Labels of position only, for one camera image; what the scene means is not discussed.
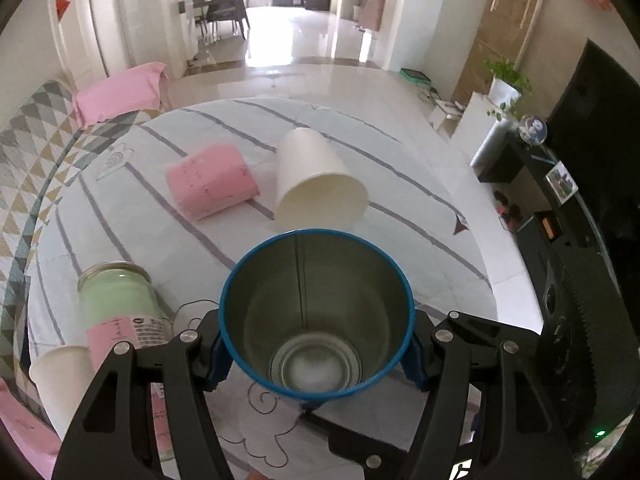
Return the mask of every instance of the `door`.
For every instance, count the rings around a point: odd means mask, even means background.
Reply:
[[[51,26],[62,66],[70,83],[78,90],[107,77],[89,0],[67,0],[68,7],[59,18],[56,0],[49,0]]]
[[[468,103],[473,92],[487,93],[491,73],[487,58],[520,63],[542,0],[487,0],[478,33],[462,70],[452,100]]]

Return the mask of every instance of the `blue cup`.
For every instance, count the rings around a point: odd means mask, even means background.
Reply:
[[[218,315],[242,370],[309,405],[379,381],[404,355],[415,322],[411,288],[391,257],[324,229],[252,249],[226,280]]]

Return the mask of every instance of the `pink label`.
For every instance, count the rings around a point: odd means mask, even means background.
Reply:
[[[113,346],[119,341],[129,341],[134,348],[161,345],[169,341],[165,323],[152,316],[113,317],[87,330],[86,338],[94,370],[100,368]],[[151,385],[151,406],[154,412],[158,452],[161,456],[166,455],[171,452],[173,446],[162,384]]]

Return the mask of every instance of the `cartoon drawing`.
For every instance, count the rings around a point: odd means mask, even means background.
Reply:
[[[102,169],[95,177],[96,180],[100,180],[105,176],[118,171],[122,168],[129,159],[133,156],[133,150],[131,148],[127,148],[127,145],[124,142],[113,146],[110,149],[110,154],[107,160],[102,164]]]
[[[197,329],[205,314],[217,308],[218,302],[213,300],[182,304],[175,313],[172,333]],[[269,467],[283,468],[289,463],[289,455],[279,439],[298,424],[300,409],[296,404],[284,404],[279,396],[255,383],[236,364],[228,378],[206,397],[221,440],[241,447],[248,456],[260,459]]]

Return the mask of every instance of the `gray stripe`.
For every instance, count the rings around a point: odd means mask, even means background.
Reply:
[[[260,108],[261,110],[264,110],[265,112],[270,113],[271,115],[273,115],[273,116],[275,116],[275,117],[277,117],[279,119],[282,119],[283,121],[287,121],[288,123],[293,124],[294,126],[296,126],[298,128],[310,128],[311,127],[308,124],[300,123],[300,122],[298,122],[298,121],[296,121],[294,119],[288,118],[287,116],[284,116],[283,114],[277,112],[276,110],[272,110],[271,108],[267,108],[266,106],[260,105],[258,103],[250,103],[248,101],[236,101],[236,102],[239,103],[239,104]],[[320,132],[320,133],[322,135],[324,135],[327,139],[332,140],[333,142],[337,142],[338,144],[341,144],[345,148],[349,148],[350,150],[353,150],[354,152],[357,152],[360,155],[365,156],[369,160],[371,160],[371,161],[375,162],[376,164],[379,164],[383,168],[391,171],[393,174],[395,174],[395,176],[398,176],[399,178],[401,178],[405,182],[408,182],[412,186],[417,187],[417,189],[419,189],[424,194],[426,194],[426,195],[430,196],[431,198],[433,198],[436,202],[440,202],[442,205],[445,205],[446,207],[451,209],[454,213],[456,213],[460,217],[464,218],[464,215],[453,204],[451,204],[451,203],[447,202],[446,200],[444,200],[443,198],[437,196],[435,193],[433,193],[432,191],[430,191],[429,189],[424,187],[422,184],[420,184],[419,182],[416,182],[410,176],[407,176],[404,173],[401,173],[401,171],[396,170],[396,168],[394,168],[392,165],[388,164],[384,160],[381,160],[381,159],[377,158],[376,156],[373,156],[370,153],[365,152],[364,150],[361,150],[357,146],[353,146],[352,144],[349,144],[348,142],[344,142],[343,140],[336,139],[335,137],[332,137],[331,135],[326,134],[324,132]]]
[[[348,117],[348,118],[350,118],[350,119],[353,119],[354,121],[358,121],[359,123],[362,123],[362,124],[364,124],[365,126],[368,126],[369,128],[373,128],[373,129],[374,129],[374,130],[376,130],[377,132],[380,132],[380,133],[381,133],[381,134],[383,134],[385,137],[388,137],[389,139],[394,140],[395,142],[400,142],[400,141],[399,141],[398,139],[396,139],[395,137],[392,137],[392,136],[390,136],[389,134],[387,134],[387,133],[383,132],[379,127],[374,126],[374,125],[373,125],[373,124],[371,124],[371,123],[367,123],[367,121],[363,121],[362,119],[359,119],[359,118],[354,117],[354,116],[352,116],[352,115],[349,115],[349,114],[345,114],[345,113],[339,112],[338,110],[334,110],[333,108],[323,108],[322,110],[330,110],[330,111],[332,111],[333,113],[340,114],[340,115],[342,115],[342,116]]]
[[[433,317],[433,319],[436,319],[437,321],[444,321],[445,319],[447,319],[447,314],[444,314],[443,312],[432,307],[431,305],[420,303],[420,301],[417,301],[416,299],[414,299],[414,302],[415,302],[415,307],[418,310],[426,312],[429,317]]]
[[[233,126],[229,126],[228,124],[223,123],[219,118],[214,117],[211,114],[207,114],[206,112],[201,112],[199,110],[190,110],[189,108],[181,108],[180,110],[183,111],[183,112],[190,112],[192,114],[198,114],[198,115],[208,119],[209,121],[213,121],[218,126],[221,126],[222,128],[224,128],[226,131],[231,132],[232,134],[234,134],[234,135],[236,135],[238,137],[242,137],[243,139],[248,140],[249,142],[252,142],[253,144],[255,144],[256,146],[258,146],[260,148],[263,148],[265,150],[269,150],[270,152],[273,152],[273,153],[276,152],[276,149],[273,146],[265,144],[261,140],[258,140],[258,139],[256,139],[255,137],[252,137],[249,134],[241,132],[240,130],[238,130],[237,128],[234,128]]]
[[[40,260],[38,259],[38,256],[36,256],[36,271],[38,272],[38,280],[40,282],[40,290],[42,291],[42,298],[44,299],[44,305],[47,307],[47,312],[49,313],[51,324],[53,325],[53,330],[56,331],[56,334],[60,339],[60,344],[65,344],[65,339],[62,337],[62,332],[60,332],[60,327],[58,326],[58,322],[56,321],[56,318],[53,316],[53,312],[51,311],[51,305],[49,304],[47,291],[44,290],[44,281],[42,280],[42,270],[40,269]]]
[[[445,244],[443,244],[437,238],[434,238],[433,236],[428,234],[427,231],[425,231],[423,228],[421,228],[420,226],[414,224],[410,220],[407,220],[406,218],[400,216],[398,213],[395,213],[395,212],[391,211],[391,209],[387,209],[383,205],[377,204],[375,202],[369,202],[369,206],[372,207],[373,209],[376,209],[376,210],[380,211],[381,213],[384,213],[387,216],[391,216],[391,218],[394,218],[394,219],[398,220],[399,222],[402,222],[409,229],[411,229],[411,230],[415,231],[416,233],[418,233],[422,238],[424,238],[425,240],[430,241],[437,248],[439,248],[442,251],[445,251],[449,256],[451,256],[455,260],[459,261],[467,269],[469,269],[472,273],[474,273],[478,278],[483,280],[489,286],[489,288],[491,288],[491,285],[489,284],[489,279],[482,272],[480,272],[478,269],[476,269],[475,266],[473,266],[471,263],[466,261],[462,256],[460,256],[459,254],[457,254],[456,252],[454,252],[453,250],[448,248]]]
[[[153,130],[152,128],[150,128],[149,126],[145,126],[144,124],[139,124],[138,125],[139,128],[142,128],[143,130],[145,130],[149,135],[151,135],[153,138],[159,140],[160,142],[162,142],[164,145],[168,146],[169,148],[171,148],[172,150],[174,150],[175,153],[177,153],[180,156],[187,156],[187,152],[185,152],[182,148],[180,148],[179,146],[176,146],[174,143],[172,143],[169,139],[163,137],[162,135],[160,135],[158,132],[156,132],[155,130]]]
[[[73,264],[74,269],[76,270],[76,274],[80,276],[80,274],[82,274],[82,270],[80,269],[80,265],[78,264],[78,259],[74,254],[74,250],[71,247],[71,242],[69,241],[69,237],[66,235],[66,231],[64,226],[62,225],[62,220],[60,219],[60,213],[58,211],[59,211],[59,208],[56,208],[55,215],[56,215],[56,220],[58,221],[58,229],[60,230],[62,243],[65,245],[66,252],[69,253],[69,256],[71,257],[71,263]]]
[[[248,205],[253,207],[256,211],[265,215],[269,220],[273,220],[273,211],[263,206],[260,202],[256,202],[253,198],[246,201]]]
[[[29,337],[29,341],[33,344],[33,350],[36,354],[36,357],[40,355],[38,352],[38,343],[36,343],[36,339],[33,337],[33,327],[31,326],[31,317],[29,316],[29,310],[27,309],[27,334]]]
[[[185,219],[180,213],[178,213],[167,200],[158,191],[149,184],[140,172],[134,168],[130,162],[124,165],[130,173],[136,178],[136,180],[144,187],[147,192],[158,202],[158,204],[167,211],[174,219],[184,228],[185,231],[193,235],[209,253],[211,253],[220,263],[222,263],[227,269],[231,270],[236,266],[236,263],[226,256],[215,243],[209,240],[201,231],[196,229],[187,219]]]
[[[107,235],[107,237],[109,238],[111,243],[113,245],[115,245],[115,247],[118,250],[118,252],[120,253],[120,256],[122,257],[122,259],[126,260],[128,262],[132,262],[133,259],[132,259],[131,255],[124,248],[124,246],[122,245],[121,241],[118,240],[118,237],[115,235],[115,233],[113,232],[111,227],[109,227],[109,224],[107,224],[107,221],[104,218],[104,216],[102,214],[102,211],[100,211],[100,208],[98,207],[98,204],[96,203],[94,196],[91,194],[91,192],[89,191],[89,188],[86,185],[86,182],[84,181],[84,176],[82,176],[82,173],[78,173],[78,175],[79,175],[78,176],[78,180],[80,181],[80,186],[82,187],[82,190],[84,191],[84,194],[86,195],[87,200],[89,201],[89,204],[91,205],[92,209],[94,210],[94,213],[95,213],[96,217],[98,218],[98,222],[100,222],[100,225],[102,226],[102,228],[104,230],[104,233]]]
[[[233,464],[238,469],[242,469],[242,471],[245,471],[247,473],[252,471],[253,467],[248,465],[247,462],[240,460],[237,456],[232,455],[226,449],[222,450],[222,454],[225,456],[227,462],[229,462],[230,464]]]

